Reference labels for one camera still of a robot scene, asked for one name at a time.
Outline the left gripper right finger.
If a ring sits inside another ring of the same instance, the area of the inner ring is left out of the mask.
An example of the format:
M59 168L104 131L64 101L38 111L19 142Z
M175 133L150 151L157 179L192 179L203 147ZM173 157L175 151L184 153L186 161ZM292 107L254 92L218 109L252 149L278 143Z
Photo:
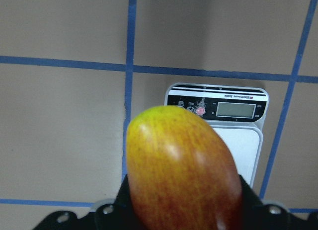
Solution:
M255 194L242 176L242 205L238 217L242 230L316 230L318 212L309 213L303 220L278 204L265 204Z

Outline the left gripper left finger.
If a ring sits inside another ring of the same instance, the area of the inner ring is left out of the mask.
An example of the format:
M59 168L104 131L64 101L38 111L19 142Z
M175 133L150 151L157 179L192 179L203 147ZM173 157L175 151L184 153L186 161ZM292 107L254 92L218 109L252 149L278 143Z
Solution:
M113 203L98 205L82 218L74 212L56 211L47 215L36 230L138 230L139 220L134 214L128 177L125 176Z

